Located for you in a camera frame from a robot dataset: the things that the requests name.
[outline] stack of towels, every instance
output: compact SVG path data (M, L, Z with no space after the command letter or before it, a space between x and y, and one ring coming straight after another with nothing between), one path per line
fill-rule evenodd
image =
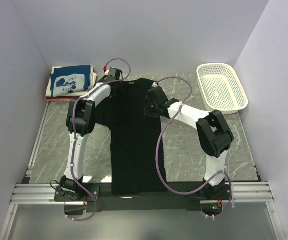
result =
M96 84L97 74L90 65L54 66L49 78L46 100L69 102L86 94Z

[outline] white basket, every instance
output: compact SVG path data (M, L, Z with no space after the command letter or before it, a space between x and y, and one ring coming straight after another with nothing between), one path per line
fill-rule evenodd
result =
M208 111L234 114L246 108L248 98L235 70L224 63L209 63L197 68L198 86Z

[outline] white wall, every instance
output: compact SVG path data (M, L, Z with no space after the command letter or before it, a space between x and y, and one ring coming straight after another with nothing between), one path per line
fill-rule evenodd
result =
M249 99L248 142L288 237L288 1L268 3L235 69Z
M10 0L0 0L0 230L45 108L49 70Z
M195 73L209 62L233 66L268 3L12 1L49 68L90 63L102 71L108 60L120 57L134 73Z

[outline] black cloth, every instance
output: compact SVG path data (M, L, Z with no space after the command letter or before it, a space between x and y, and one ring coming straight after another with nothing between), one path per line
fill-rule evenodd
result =
M161 119L144 116L147 92L153 83L145 78L124 81L125 93L108 97L96 107L96 123L111 131L113 194L166 191L155 164ZM163 141L158 159L166 181Z

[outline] marble surface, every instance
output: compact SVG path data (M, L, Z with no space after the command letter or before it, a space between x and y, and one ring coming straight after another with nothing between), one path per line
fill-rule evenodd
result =
M132 74L128 80L139 78L158 81L170 74ZM193 86L193 94L186 104L206 110L200 93L196 74L177 74ZM160 84L169 99L182 100L189 93L189 86L178 79L169 79ZM69 132L66 117L69 103L51 102L40 137L39 148L30 179L31 184L48 184L60 180L64 175L69 155ZM234 135L226 158L227 171L233 181L257 181L256 168L245 137L238 113L225 115ZM168 119L162 118L162 127ZM206 154L203 152L195 129L182 122L174 122L166 130L164 141L164 161L169 182L201 181L206 171ZM96 124L90 135L85 151L84 175L91 182L111 182L111 135L110 130Z

